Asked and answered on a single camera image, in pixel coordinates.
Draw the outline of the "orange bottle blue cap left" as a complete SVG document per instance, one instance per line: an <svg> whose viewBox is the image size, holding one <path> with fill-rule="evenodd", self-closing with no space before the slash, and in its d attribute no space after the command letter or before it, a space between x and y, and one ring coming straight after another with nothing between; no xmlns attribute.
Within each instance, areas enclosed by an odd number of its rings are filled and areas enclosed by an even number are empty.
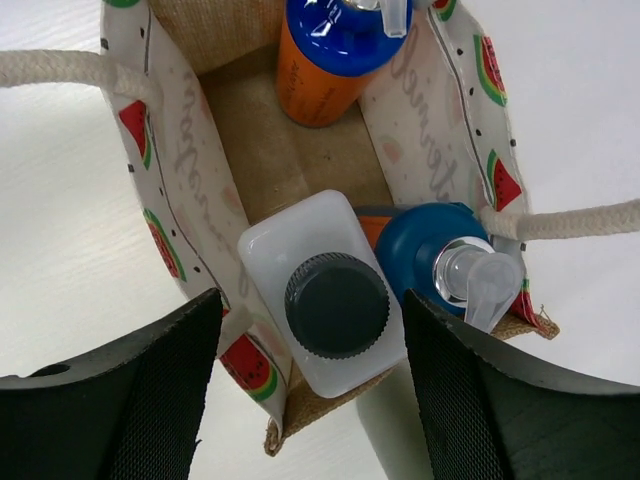
<svg viewBox="0 0 640 480"><path fill-rule="evenodd" d="M412 14L406 0L285 2L276 77L284 113L310 128L336 122L398 53Z"/></svg>

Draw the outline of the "watermelon print canvas bag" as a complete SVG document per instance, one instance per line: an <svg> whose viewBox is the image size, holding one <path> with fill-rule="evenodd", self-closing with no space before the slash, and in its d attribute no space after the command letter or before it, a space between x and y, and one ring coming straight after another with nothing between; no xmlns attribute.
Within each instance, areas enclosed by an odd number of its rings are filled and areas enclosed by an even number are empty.
<svg viewBox="0 0 640 480"><path fill-rule="evenodd" d="M107 1L101 49L1 55L5 88L76 83L102 90L115 115L144 214L188 296L215 287L250 311L246 339L278 368L258 404L265 452L351 400L323 400L269 323L235 249L240 234L298 200L342 190L357 204L459 201L500 250L530 240L639 228L637 200L534 214L486 25L461 1L417 5L407 43L343 120L295 126L273 90L279 1Z"/></svg>

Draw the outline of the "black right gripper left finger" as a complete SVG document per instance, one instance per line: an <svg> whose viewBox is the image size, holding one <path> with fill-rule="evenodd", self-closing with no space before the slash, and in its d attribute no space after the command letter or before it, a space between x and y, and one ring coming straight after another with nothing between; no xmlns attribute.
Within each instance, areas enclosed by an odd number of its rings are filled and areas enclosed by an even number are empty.
<svg viewBox="0 0 640 480"><path fill-rule="evenodd" d="M210 289L85 354L2 377L2 478L188 478L221 323Z"/></svg>

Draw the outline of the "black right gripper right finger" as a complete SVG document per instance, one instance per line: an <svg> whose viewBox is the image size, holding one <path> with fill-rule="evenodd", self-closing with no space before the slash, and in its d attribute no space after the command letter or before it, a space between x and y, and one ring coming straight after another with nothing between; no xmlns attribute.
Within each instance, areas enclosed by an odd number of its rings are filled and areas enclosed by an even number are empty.
<svg viewBox="0 0 640 480"><path fill-rule="evenodd" d="M435 478L638 478L638 387L541 360L413 291L402 315Z"/></svg>

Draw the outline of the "orange bottle blue cap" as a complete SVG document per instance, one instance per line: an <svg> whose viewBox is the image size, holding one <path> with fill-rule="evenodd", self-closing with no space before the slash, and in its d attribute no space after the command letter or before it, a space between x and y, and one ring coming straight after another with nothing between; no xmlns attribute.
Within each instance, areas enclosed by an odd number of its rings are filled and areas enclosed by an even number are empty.
<svg viewBox="0 0 640 480"><path fill-rule="evenodd" d="M284 113L310 128L336 122L398 53L412 14L406 0L285 2L276 77Z"/></svg>
<svg viewBox="0 0 640 480"><path fill-rule="evenodd" d="M520 292L522 262L496 251L462 203L362 206L355 213L399 302L413 290L490 333Z"/></svg>

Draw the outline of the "orange bottle blue cap right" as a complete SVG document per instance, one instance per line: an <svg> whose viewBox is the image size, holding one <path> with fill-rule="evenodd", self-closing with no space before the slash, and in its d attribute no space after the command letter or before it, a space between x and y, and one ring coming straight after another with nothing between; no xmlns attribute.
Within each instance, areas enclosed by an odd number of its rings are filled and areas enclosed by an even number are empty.
<svg viewBox="0 0 640 480"><path fill-rule="evenodd" d="M496 251L462 203L362 206L355 213L399 302L413 290L490 333L520 292L522 262Z"/></svg>

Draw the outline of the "white bottle dark cap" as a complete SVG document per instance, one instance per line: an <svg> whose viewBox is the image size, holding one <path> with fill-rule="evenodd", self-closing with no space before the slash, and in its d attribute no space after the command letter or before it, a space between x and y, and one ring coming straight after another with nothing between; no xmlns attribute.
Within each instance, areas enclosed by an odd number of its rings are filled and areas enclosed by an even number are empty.
<svg viewBox="0 0 640 480"><path fill-rule="evenodd" d="M339 397L405 358L400 305L342 193L278 212L246 230L237 249L317 395Z"/></svg>

